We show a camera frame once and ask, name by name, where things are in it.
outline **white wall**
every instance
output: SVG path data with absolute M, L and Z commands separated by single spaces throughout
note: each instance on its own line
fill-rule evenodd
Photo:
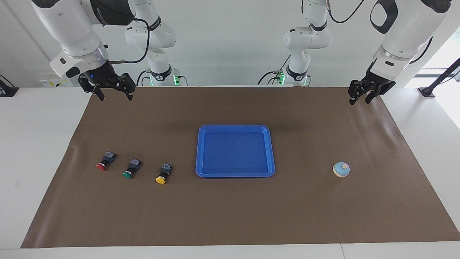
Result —
M 342 20 L 359 0 L 331 2 L 333 15 Z M 155 0 L 163 22 L 178 35 L 176 46 L 166 49 L 170 62 L 193 85 L 256 84 L 264 73 L 279 69 L 289 55 L 282 43 L 284 32 L 308 25 L 300 13 L 300 3 L 301 0 Z M 333 42 L 326 49 L 311 51 L 311 85 L 348 86 L 350 80 L 364 76 L 384 38 L 369 22 L 374 3 L 374 0 L 365 1 L 345 24 L 329 21 Z M 8 14 L 6 4 L 20 22 Z M 0 66 L 0 72 L 20 86 L 37 86 L 34 80 L 51 71 L 47 62 L 60 51 L 59 45 L 50 39 L 28 0 L 0 0 L 0 7 L 0 59 L 1 63 L 7 60 L 7 65 Z M 427 54 L 401 73 L 398 86 L 404 86 L 460 26 L 459 13 L 460 3 L 453 1 L 448 18 L 435 34 Z M 109 45 L 111 60 L 135 60 L 142 55 L 126 44 L 124 27 L 94 26 L 94 29 Z M 114 67 L 118 73 L 128 72 L 137 78 L 148 65 L 143 61 Z

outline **power cord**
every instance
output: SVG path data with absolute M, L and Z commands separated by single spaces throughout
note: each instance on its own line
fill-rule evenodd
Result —
M 0 75 L 0 77 L 2 77 L 3 79 L 5 79 L 8 83 L 10 83 L 10 85 L 12 87 L 14 87 L 14 84 L 12 82 L 10 82 L 10 80 L 8 80 L 8 78 L 4 77 L 3 75 Z
M 142 85 L 142 86 L 144 86 L 144 79 L 146 79 L 146 78 L 147 78 L 147 79 L 150 79 L 150 77 L 144 77 L 144 78 L 142 78 L 142 82 L 141 82 L 141 85 Z
M 428 41 L 428 44 L 426 45 L 425 47 L 425 50 L 422 52 L 422 54 L 420 55 L 420 57 L 418 57 L 417 59 L 414 59 L 410 62 L 410 64 L 413 64 L 417 61 L 419 61 L 419 59 L 421 59 L 423 57 L 423 55 L 425 55 L 426 51 L 428 50 L 428 48 L 430 47 L 431 45 L 431 41 L 433 41 L 433 36 L 431 36 L 430 40 Z
M 263 80 L 266 76 L 268 76 L 269 74 L 276 74 L 276 72 L 277 72 L 277 71 L 270 71 L 270 72 L 266 73 L 265 75 L 263 75 L 263 76 L 260 78 L 260 80 L 259 80 L 259 82 L 258 82 L 257 84 L 260 85 L 260 82 L 262 82 L 262 80 Z
M 149 31 L 149 23 L 146 20 L 139 19 L 139 18 L 134 18 L 134 21 L 140 21 L 145 23 L 145 26 L 147 26 L 147 46 L 145 47 L 145 52 L 144 55 L 136 60 L 136 61 L 126 61 L 126 60 L 117 60 L 117 61 L 110 61 L 110 64 L 134 64 L 134 63 L 139 63 L 141 62 L 145 56 L 147 56 L 147 53 L 149 52 L 149 45 L 150 45 L 150 31 Z
M 148 70 L 144 70 L 144 71 L 142 71 L 142 72 L 139 74 L 138 80 L 136 81 L 136 86 L 139 86 L 139 81 L 141 80 L 142 75 L 145 74 L 145 73 L 147 73 L 147 71 L 148 71 Z
M 356 7 L 356 9 L 351 13 L 351 15 L 347 19 L 345 19 L 343 21 L 337 21 L 336 19 L 334 19 L 334 17 L 332 16 L 331 4 L 330 4 L 329 0 L 326 0 L 326 8 L 328 9 L 329 16 L 331 17 L 331 19 L 334 22 L 338 23 L 338 24 L 342 24 L 342 23 L 347 22 L 351 17 L 353 17 L 353 15 L 355 15 L 356 11 L 358 11 L 358 9 L 361 7 L 363 2 L 364 2 L 364 0 L 361 0 L 361 3 L 359 3 L 358 7 Z
M 270 81 L 271 81 L 271 80 L 273 80 L 273 82 L 271 82 L 271 84 L 274 84 L 274 83 L 275 83 L 275 80 L 277 80 L 277 79 L 280 79 L 280 78 L 279 78 L 279 77 L 274 77 L 274 78 L 268 80 L 268 83 L 267 83 L 267 84 L 270 84 Z
M 184 76 L 178 76 L 178 78 L 183 78 L 183 79 L 185 79 L 185 83 L 187 84 L 187 86 L 189 85 L 189 82 L 187 81 L 187 78 L 186 78 L 186 77 L 184 77 Z

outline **green indicator light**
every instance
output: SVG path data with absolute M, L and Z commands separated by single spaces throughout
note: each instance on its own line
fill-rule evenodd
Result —
M 285 76 L 285 75 L 282 75 L 282 76 L 281 76 L 281 80 L 280 80 L 280 84 L 284 84 L 284 80 L 286 80 L 286 76 Z
M 304 86 L 307 85 L 307 80 L 308 80 L 308 86 L 310 86 L 310 83 L 311 83 L 311 76 L 307 76 L 307 78 L 305 79 L 305 82 L 304 82 Z
M 174 76 L 174 83 L 180 85 L 180 79 L 177 76 Z

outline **brown mat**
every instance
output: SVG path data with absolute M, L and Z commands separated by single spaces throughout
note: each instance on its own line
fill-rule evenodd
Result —
M 350 106 L 346 91 L 139 88 L 129 102 L 105 90 L 105 101 L 91 98 L 21 247 L 460 240 L 382 100 Z M 198 177 L 204 124 L 267 125 L 274 176 Z M 119 156 L 101 172 L 108 150 Z M 144 165 L 128 180 L 131 158 Z M 338 161 L 348 177 L 332 172 Z M 174 168 L 159 185 L 164 162 Z

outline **green push button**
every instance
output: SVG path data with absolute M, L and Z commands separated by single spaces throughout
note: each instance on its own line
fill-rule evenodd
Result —
M 132 175 L 131 175 L 130 173 L 128 173 L 128 172 L 124 172 L 124 173 L 123 173 L 123 176 L 126 177 L 126 178 L 128 178 L 128 179 L 131 179 L 131 178 L 132 178 Z

